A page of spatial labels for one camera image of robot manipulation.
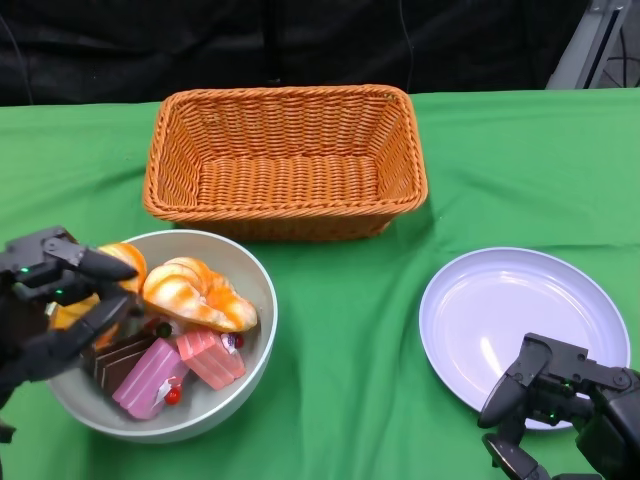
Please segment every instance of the pink cake slice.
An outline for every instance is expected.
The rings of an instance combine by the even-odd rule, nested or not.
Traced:
[[[180,354],[159,338],[136,363],[113,399],[134,418],[148,420],[162,410],[165,402],[158,401],[160,387],[170,378],[184,378],[189,367]]]
[[[235,348],[227,349],[220,335],[199,328],[176,340],[180,357],[214,390],[220,390],[245,374],[244,362]]]

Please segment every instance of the orange wicker basket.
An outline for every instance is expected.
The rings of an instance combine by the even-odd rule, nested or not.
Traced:
[[[149,157],[153,216],[241,240],[368,237],[427,196],[411,101],[388,86],[177,93]]]

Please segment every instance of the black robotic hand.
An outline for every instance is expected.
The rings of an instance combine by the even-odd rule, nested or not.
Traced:
[[[529,333],[520,355],[489,395],[478,420],[498,426],[483,443],[512,480],[550,480],[518,445],[525,420],[571,422],[576,444],[607,480],[640,478],[640,374],[587,359],[584,348]],[[600,475],[562,474],[554,480],[595,480]]]
[[[7,243],[0,253],[0,408],[25,381],[52,378],[112,325],[142,312],[118,281],[137,275],[126,263],[78,245],[62,227]],[[66,330],[49,330],[50,302],[70,305],[97,293],[100,302]],[[0,443],[14,429],[0,422]]]

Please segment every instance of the white plate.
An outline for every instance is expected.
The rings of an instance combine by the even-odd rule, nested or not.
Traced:
[[[587,348],[602,365],[630,365],[627,329],[611,299],[578,269],[540,252],[468,253],[444,266],[422,297],[427,357],[447,387],[478,412],[529,332]],[[527,420],[535,430],[567,426]]]

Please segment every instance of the green table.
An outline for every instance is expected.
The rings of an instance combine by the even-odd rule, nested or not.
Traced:
[[[230,420],[177,445],[126,444],[76,423],[44,384],[25,385],[2,412],[19,427],[0,448],[6,478],[505,478],[418,334],[429,279],[483,247],[538,249],[585,271],[618,305],[640,366],[640,91],[413,100],[423,208],[370,240],[249,245],[281,316],[265,375]],[[157,108],[0,110],[0,240],[51,224],[93,244],[167,228],[141,206]],[[574,436],[533,433],[524,446],[552,474],[590,471]]]

